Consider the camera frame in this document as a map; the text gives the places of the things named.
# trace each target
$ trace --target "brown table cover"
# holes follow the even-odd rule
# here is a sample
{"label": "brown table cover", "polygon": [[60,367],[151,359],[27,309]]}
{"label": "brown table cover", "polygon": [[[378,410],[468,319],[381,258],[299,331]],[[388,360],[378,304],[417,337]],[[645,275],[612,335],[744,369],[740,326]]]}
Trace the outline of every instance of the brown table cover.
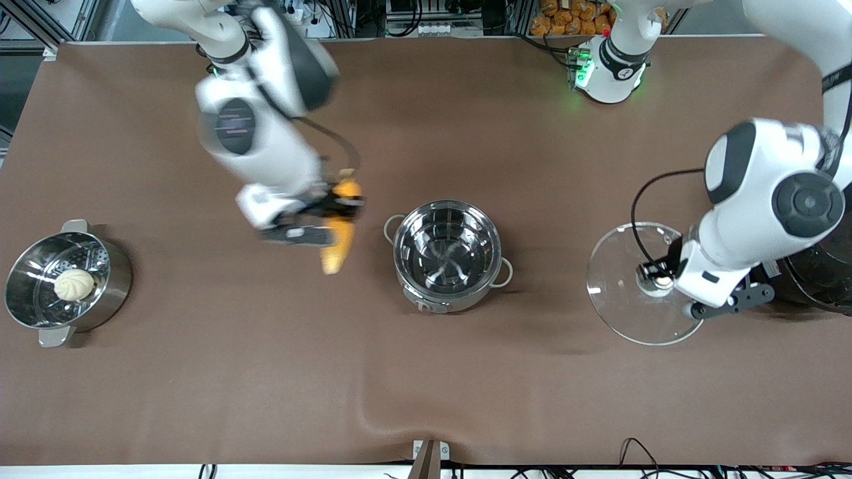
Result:
{"label": "brown table cover", "polygon": [[[665,38],[610,106],[517,39],[328,48],[341,79],[312,118],[357,145],[368,198],[332,277],[315,249],[263,243],[239,214],[240,182],[195,135],[192,45],[63,45],[43,64],[0,170],[0,268],[82,217],[124,245],[135,281],[72,347],[42,349],[4,315],[0,464],[365,463],[424,437],[479,464],[612,464],[627,436],[669,464],[849,458],[849,318],[765,309],[654,348],[610,331],[584,286],[648,178],[701,166],[750,116],[820,122],[803,57],[765,38]],[[423,315],[381,226],[444,198],[492,218],[515,278],[475,309]],[[699,176],[677,178],[639,217],[683,230],[707,207]]]}

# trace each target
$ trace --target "bread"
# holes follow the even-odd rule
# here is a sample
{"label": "bread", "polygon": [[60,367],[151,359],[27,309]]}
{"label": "bread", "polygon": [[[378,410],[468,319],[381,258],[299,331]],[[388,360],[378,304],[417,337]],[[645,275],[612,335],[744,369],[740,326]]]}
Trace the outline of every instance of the bread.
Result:
{"label": "bread", "polygon": [[565,34],[566,35],[577,35],[577,34],[579,34],[580,33],[580,23],[581,22],[580,22],[579,18],[575,18],[575,19],[571,20],[570,22],[568,22],[568,24],[565,25]]}
{"label": "bread", "polygon": [[540,0],[538,6],[541,7],[542,13],[549,17],[559,11],[559,3],[556,0]]}
{"label": "bread", "polygon": [[665,29],[669,26],[669,15],[665,12],[665,9],[662,8],[662,7],[657,7],[653,11],[657,13],[657,16],[659,17],[659,21],[661,21],[663,23],[663,32],[665,32]]}
{"label": "bread", "polygon": [[612,27],[610,27],[609,19],[606,15],[598,15],[595,17],[595,33],[603,35],[604,32],[611,29]]}
{"label": "bread", "polygon": [[54,281],[54,293],[65,301],[79,301],[95,289],[95,278],[82,269],[67,269]]}
{"label": "bread", "polygon": [[597,5],[592,2],[586,2],[586,8],[580,12],[579,17],[581,20],[589,21],[595,18],[595,12],[597,11]]}
{"label": "bread", "polygon": [[585,0],[571,0],[571,15],[576,18],[586,9]]}
{"label": "bread", "polygon": [[539,16],[535,17],[534,19],[532,19],[532,23],[530,24],[530,35],[533,35],[535,37],[542,37],[544,35],[547,35],[549,30],[550,30],[550,19],[549,18],[542,16],[542,15],[539,15]]}
{"label": "bread", "polygon": [[590,21],[581,21],[580,22],[580,35],[594,35],[595,34],[595,24]]}
{"label": "bread", "polygon": [[567,25],[571,23],[571,20],[573,19],[573,15],[571,15],[570,10],[559,10],[555,15],[553,15],[553,24],[559,23]]}

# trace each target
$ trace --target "pot handle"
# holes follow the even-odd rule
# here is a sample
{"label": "pot handle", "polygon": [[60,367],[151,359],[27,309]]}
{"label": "pot handle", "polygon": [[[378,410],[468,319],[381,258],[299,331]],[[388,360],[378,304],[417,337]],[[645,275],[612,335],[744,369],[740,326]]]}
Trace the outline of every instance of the pot handle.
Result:
{"label": "pot handle", "polygon": [[59,329],[43,329],[38,332],[38,345],[42,348],[55,348],[65,344],[65,341],[77,330],[76,326],[65,326]]}
{"label": "pot handle", "polygon": [[406,217],[405,215],[393,215],[386,222],[384,222],[384,228],[382,228],[382,233],[384,233],[384,238],[392,245],[394,241],[390,239],[390,234],[388,234],[388,226],[390,226],[390,222],[393,220],[398,220],[400,218]]}
{"label": "pot handle", "polygon": [[514,268],[512,268],[512,263],[509,263],[509,260],[508,260],[508,259],[506,259],[506,258],[504,258],[504,257],[501,257],[501,258],[500,258],[500,261],[502,261],[503,263],[505,263],[505,264],[506,264],[506,268],[508,268],[508,269],[509,269],[509,277],[508,277],[508,278],[506,278],[506,281],[504,281],[504,282],[500,283],[499,285],[495,285],[494,283],[491,283],[491,285],[489,285],[489,286],[490,286],[490,287],[492,287],[492,288],[494,288],[494,289],[502,288],[503,286],[508,285],[508,284],[509,284],[509,282],[510,282],[510,281],[512,281],[512,276],[514,276],[514,275],[515,275],[515,269],[514,269]]}
{"label": "pot handle", "polygon": [[60,233],[88,233],[89,222],[86,220],[68,220],[59,231]]}

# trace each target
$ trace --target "stainless steel pot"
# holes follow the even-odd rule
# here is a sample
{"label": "stainless steel pot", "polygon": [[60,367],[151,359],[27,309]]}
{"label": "stainless steel pot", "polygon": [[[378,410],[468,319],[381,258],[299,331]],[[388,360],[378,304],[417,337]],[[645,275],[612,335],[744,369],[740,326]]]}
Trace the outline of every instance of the stainless steel pot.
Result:
{"label": "stainless steel pot", "polygon": [[[59,299],[55,280],[73,268],[89,272],[95,287],[78,301]],[[6,309],[21,325],[38,330],[44,348],[61,346],[75,331],[99,326],[115,314],[131,277],[130,260],[121,249],[89,233],[85,220],[71,220],[14,263],[6,280]]]}
{"label": "stainless steel pot", "polygon": [[[394,238],[388,226],[402,224]],[[492,288],[512,280],[512,263],[502,257],[494,223],[473,205],[441,200],[418,207],[384,224],[384,237],[394,247],[396,276],[402,291],[421,311],[451,313],[470,308]],[[509,270],[495,284],[501,264]]]}

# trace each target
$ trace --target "white robotic arm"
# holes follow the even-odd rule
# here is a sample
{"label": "white robotic arm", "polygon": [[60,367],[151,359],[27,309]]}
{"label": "white robotic arm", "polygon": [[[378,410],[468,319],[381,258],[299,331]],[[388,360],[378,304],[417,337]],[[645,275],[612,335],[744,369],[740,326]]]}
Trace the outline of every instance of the white robotic arm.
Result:
{"label": "white robotic arm", "polygon": [[216,66],[244,59],[249,39],[231,15],[218,11],[233,0],[130,0],[143,20],[187,34]]}
{"label": "white robotic arm", "polygon": [[232,16],[216,10],[230,0],[131,1],[153,25],[189,35],[216,67],[216,75],[196,87],[199,138],[246,183],[237,205],[251,226],[267,240],[334,245],[329,228],[302,225],[300,218],[351,220],[362,201],[335,193],[336,182],[323,175],[320,156],[293,125],[331,94],[338,71],[328,52],[299,36],[272,6],[256,4],[252,10],[263,35],[255,48]]}
{"label": "white robotic arm", "polygon": [[674,287],[708,309],[738,311],[751,299],[743,280],[758,264],[789,256],[825,238],[840,222],[849,157],[852,108],[852,3],[820,0],[801,15],[792,0],[744,0],[746,16],[767,35],[808,56],[824,76],[825,124],[783,124],[753,118],[719,138],[705,162],[714,204],[670,255],[640,268],[674,278]]}
{"label": "white robotic arm", "polygon": [[685,9],[711,0],[618,0],[608,37],[596,36],[579,45],[588,49],[588,71],[575,78],[577,89],[602,103],[623,101],[639,86],[645,61],[663,29],[657,8]]}

